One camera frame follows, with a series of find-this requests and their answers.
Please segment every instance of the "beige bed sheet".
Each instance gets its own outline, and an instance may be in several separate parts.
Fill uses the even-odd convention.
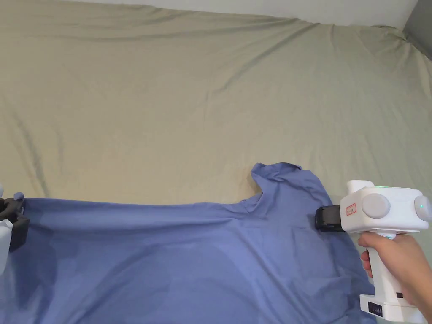
[[[5,196],[233,203],[256,162],[432,197],[432,63],[392,28],[0,1]]]

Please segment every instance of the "red label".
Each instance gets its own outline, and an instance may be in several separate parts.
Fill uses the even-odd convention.
[[[345,208],[345,211],[347,216],[355,214],[357,212],[356,204],[353,203],[351,206],[348,206],[347,208]]]

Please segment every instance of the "white plastic casing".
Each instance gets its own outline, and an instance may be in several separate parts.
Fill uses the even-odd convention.
[[[396,234],[419,232],[431,219],[429,200],[416,189],[376,187],[370,181],[351,180],[348,196],[340,201],[344,231],[376,232],[393,239]],[[403,298],[398,281],[383,264],[376,250],[368,248],[375,295],[360,295],[361,310],[394,322],[423,323],[421,312]]]
[[[356,181],[372,187],[350,192],[340,201],[340,221],[344,231],[356,232],[391,232],[394,234],[419,232],[427,229],[429,223],[421,220],[416,213],[414,200],[422,196],[422,192],[416,189],[375,187],[370,181]],[[362,210],[362,202],[369,194],[381,194],[390,203],[390,210],[383,218],[371,218]]]
[[[0,221],[0,275],[6,267],[10,239],[12,237],[12,227],[12,223],[7,219]]]

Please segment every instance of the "blue fabric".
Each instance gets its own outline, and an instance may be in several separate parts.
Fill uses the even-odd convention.
[[[331,204],[320,181],[287,163],[252,176],[263,193],[233,205],[28,199],[0,322],[375,323],[359,309],[374,289],[350,238],[314,229]]]

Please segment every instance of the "human hand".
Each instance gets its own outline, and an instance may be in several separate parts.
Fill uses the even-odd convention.
[[[421,247],[412,236],[396,235],[390,240],[376,233],[365,232],[358,243],[378,252],[384,265],[399,281],[407,302],[419,307],[425,301],[422,290],[425,285],[432,286],[432,270]],[[369,253],[363,252],[361,259],[366,272],[372,277]]]

